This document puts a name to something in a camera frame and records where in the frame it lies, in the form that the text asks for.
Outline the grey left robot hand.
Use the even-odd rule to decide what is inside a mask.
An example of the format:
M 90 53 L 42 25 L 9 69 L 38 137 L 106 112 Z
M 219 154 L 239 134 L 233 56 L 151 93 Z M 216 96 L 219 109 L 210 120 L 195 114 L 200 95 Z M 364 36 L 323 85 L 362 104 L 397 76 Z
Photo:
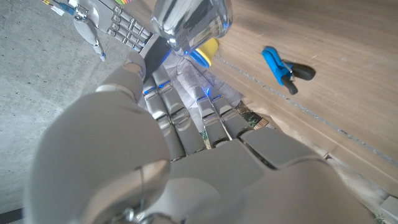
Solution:
M 189 115 L 138 104 L 138 53 L 46 130 L 24 194 L 27 223 L 372 223 L 336 171 L 301 142 L 209 110 L 207 149 Z

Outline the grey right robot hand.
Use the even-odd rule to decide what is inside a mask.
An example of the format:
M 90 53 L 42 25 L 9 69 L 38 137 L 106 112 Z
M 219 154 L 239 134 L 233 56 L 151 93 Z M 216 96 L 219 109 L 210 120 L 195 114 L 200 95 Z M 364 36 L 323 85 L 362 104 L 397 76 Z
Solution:
M 90 44 L 98 57 L 106 54 L 97 32 L 101 31 L 140 52 L 151 38 L 146 29 L 129 11 L 123 9 L 127 1 L 68 0 L 73 8 L 73 23 L 77 32 Z

